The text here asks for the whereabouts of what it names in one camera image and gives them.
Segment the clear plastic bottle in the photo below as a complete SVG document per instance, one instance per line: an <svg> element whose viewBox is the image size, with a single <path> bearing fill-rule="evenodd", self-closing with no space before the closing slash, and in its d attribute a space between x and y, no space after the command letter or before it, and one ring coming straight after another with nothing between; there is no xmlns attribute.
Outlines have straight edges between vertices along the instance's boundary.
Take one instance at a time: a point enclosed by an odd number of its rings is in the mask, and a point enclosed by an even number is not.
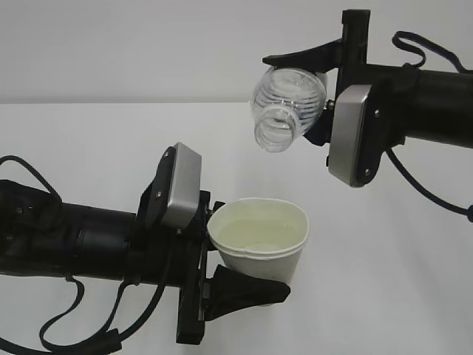
<svg viewBox="0 0 473 355"><path fill-rule="evenodd" d="M269 69L251 100L256 142L268 152L286 150L320 117L327 92L324 82L301 69Z"/></svg>

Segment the cable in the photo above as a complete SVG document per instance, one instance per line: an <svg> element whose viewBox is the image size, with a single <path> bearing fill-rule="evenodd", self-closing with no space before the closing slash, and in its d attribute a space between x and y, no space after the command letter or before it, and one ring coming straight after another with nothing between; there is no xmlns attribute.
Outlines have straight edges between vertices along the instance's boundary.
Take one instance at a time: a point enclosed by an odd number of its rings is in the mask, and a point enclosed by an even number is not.
<svg viewBox="0 0 473 355"><path fill-rule="evenodd" d="M402 41L402 39L406 39L408 41L417 43L421 45L422 47L427 48L428 50L432 51L433 53L445 58L447 61L452 63L452 65L455 67L455 69L458 72L461 72L464 74L473 74L473 70L468 70L461 64L460 59L457 57L455 53L450 52L448 49L440 46L439 44L436 44L430 41L429 39L421 35L418 35L417 33L406 32L406 31L396 32L394 37L392 37L392 44L394 44L400 50L405 50L407 52L411 52L422 57L422 60L419 63L412 64L412 66L416 68L420 68L426 63L426 53L421 48L408 44Z"/></svg>
<svg viewBox="0 0 473 355"><path fill-rule="evenodd" d="M439 205L440 207L448 209L451 212L467 216L469 221L473 222L473 206L471 206L469 209L464 209L462 207L453 205L445 200L442 200L438 196L435 196L429 190L423 187L416 179L414 179L414 177L406 170L404 165L402 165L402 163L399 161L398 157L396 157L392 149L388 149L386 153L388 158L394 164L395 168L401 173L401 175L407 180L407 182L410 183L412 187L418 192L420 192L425 198L428 198L433 203Z"/></svg>
<svg viewBox="0 0 473 355"><path fill-rule="evenodd" d="M62 203L62 199L61 199L61 196L59 195L59 193L57 193L56 190L54 190L54 188L50 185L50 183L48 183L46 181L46 179L43 177L43 175L41 175L39 173L39 171L36 170L35 168L33 168L28 162L26 162L25 160L21 159L20 157L15 156L15 155L6 155L6 156L0 158L0 165L2 165L5 161L15 161L16 163L23 166L28 172L30 172L30 174L32 176L34 176L36 178L36 180L38 180L47 189L47 191L50 192L50 194L56 200L58 200L59 202Z"/></svg>
<svg viewBox="0 0 473 355"><path fill-rule="evenodd" d="M161 297L164 292L164 288L166 287L167 279L169 276L169 271L171 269L171 259L172 259L172 252L174 249L174 238L171 239L171 242L168 244L169 246L169 253L166 258L166 265L163 270L163 275L161 276L161 280L159 285L156 287L156 291L153 294L153 297L151 298L151 301L148 304L148 307L146 307L145 311L140 315L140 317L132 324L130 325L125 331L120 333L120 341L124 341L125 339L128 339L130 336L132 336L134 333L140 329L143 324L149 319L149 317L153 314L154 310L156 309L157 304L161 300Z"/></svg>
<svg viewBox="0 0 473 355"><path fill-rule="evenodd" d="M71 305L71 307L67 311L65 311L62 314L59 314L58 316L53 317L48 322L46 322L41 327L41 330L39 331L39 338L41 340L41 344L47 350L50 350L50 351L64 352L64 351L78 350L79 348L91 345L94 342L100 342L102 340L101 338L103 338L106 335L107 331L110 328L110 325L113 322L113 319L115 318L118 306L120 304L121 298L123 296L123 293L124 293L126 287L128 287L130 285L137 285L137 282L135 282L133 280L130 280L129 278L126 278L120 284L120 286L118 287L118 292L117 292L117 296L116 296L116 299L115 299L115 304L113 305L113 309L112 309L112 312L109 315L109 318L105 321L105 323L102 325L102 327L98 331L96 331L92 336L88 337L87 339L82 340L81 342L75 343L75 344L56 345L56 344L52 344L51 342L48 342L47 340L45 340L44 335L45 335L46 331L55 322L57 322L60 318L66 316L68 313L73 311L78 306L78 304L80 303L80 301L82 300L82 298L84 296L84 284L83 283L81 283L80 281L77 281L72 276L67 278L67 280L70 281L70 282L73 282L77 285L78 293L77 293L77 296L75 298L74 303Z"/></svg>

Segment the white wall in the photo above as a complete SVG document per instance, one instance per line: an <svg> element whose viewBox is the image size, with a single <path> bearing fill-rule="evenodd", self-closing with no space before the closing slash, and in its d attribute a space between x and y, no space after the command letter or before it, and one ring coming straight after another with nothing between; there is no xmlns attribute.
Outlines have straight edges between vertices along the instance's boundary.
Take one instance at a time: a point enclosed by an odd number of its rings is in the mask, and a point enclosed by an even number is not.
<svg viewBox="0 0 473 355"><path fill-rule="evenodd" d="M246 101L263 56L338 38L347 8L372 10L370 62L414 58L411 30L473 67L471 0L1 0L0 102Z"/></svg>
<svg viewBox="0 0 473 355"><path fill-rule="evenodd" d="M177 289L169 288L122 354L473 353L473 225L415 193L387 159L369 186L350 189L327 172L326 147L300 139L281 154L260 151L246 104L0 105L0 117L0 155L27 159L67 202L135 211L164 149L182 141L203 155L202 188L213 199L279 197L310 216L287 302L210 322L193 347L174 343ZM427 187L472 203L471 151L420 141L396 150ZM32 183L12 163L0 176ZM209 274L219 261L212 254ZM118 284L84 281L83 305L50 340L83 339L107 317ZM126 292L119 329L153 290ZM73 294L63 280L0 277L0 337L39 347L38 329Z"/></svg>

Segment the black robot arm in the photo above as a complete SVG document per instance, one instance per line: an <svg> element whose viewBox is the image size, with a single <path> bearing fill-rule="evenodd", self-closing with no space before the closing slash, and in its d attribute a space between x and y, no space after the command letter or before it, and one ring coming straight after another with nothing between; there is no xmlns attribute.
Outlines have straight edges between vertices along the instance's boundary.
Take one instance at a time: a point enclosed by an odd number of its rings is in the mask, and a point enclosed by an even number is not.
<svg viewBox="0 0 473 355"><path fill-rule="evenodd" d="M320 47L263 62L311 73L338 69L336 96L306 133L311 143L330 143L329 172L352 187L375 177L384 152L422 195L473 222L473 207L460 208L425 190L396 158L392 148L406 137L473 148L473 71L445 48L414 33L397 32L393 44L421 56L417 64L390 67L367 63L369 10L343 12L342 37ZM450 61L458 72L419 69L425 52Z"/></svg>
<svg viewBox="0 0 473 355"><path fill-rule="evenodd" d="M290 288L218 266L207 278L207 253L215 250L207 233L210 193L200 191L201 157L178 143L163 154L156 176L140 199L137 214L63 203L28 163L48 192L0 180L0 272L11 276L65 277L78 287L74 305L40 331L50 352L25 349L0 339L0 349L18 355L110 354L151 316L166 286L178 287L176 341L199 344L205 321L239 309L284 302ZM216 203L214 209L223 203ZM44 333L72 311L84 295L74 276L122 280L114 310L92 337L69 346L53 345ZM157 285L152 301L125 331L109 330L125 287Z"/></svg>

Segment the paper cup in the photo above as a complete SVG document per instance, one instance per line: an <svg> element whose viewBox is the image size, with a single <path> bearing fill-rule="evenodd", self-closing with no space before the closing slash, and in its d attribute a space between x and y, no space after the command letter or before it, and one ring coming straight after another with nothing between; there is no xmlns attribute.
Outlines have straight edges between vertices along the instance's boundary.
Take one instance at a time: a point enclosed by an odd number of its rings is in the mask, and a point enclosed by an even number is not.
<svg viewBox="0 0 473 355"><path fill-rule="evenodd" d="M293 203L245 198L218 209L207 229L227 267L289 284L307 240L309 221Z"/></svg>

